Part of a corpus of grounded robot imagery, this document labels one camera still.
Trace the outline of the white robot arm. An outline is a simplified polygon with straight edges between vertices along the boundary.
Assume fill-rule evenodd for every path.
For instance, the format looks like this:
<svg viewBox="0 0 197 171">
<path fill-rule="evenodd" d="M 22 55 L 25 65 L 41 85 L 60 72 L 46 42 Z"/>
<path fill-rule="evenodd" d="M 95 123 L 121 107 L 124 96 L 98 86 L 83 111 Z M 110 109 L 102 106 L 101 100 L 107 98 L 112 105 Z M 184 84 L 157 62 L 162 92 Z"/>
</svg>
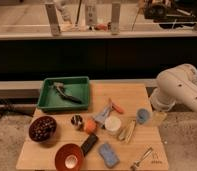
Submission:
<svg viewBox="0 0 197 171">
<path fill-rule="evenodd" d="M 197 69 L 192 64 L 181 64 L 160 72 L 157 87 L 150 103 L 157 111 L 170 111 L 177 101 L 197 113 Z"/>
</svg>

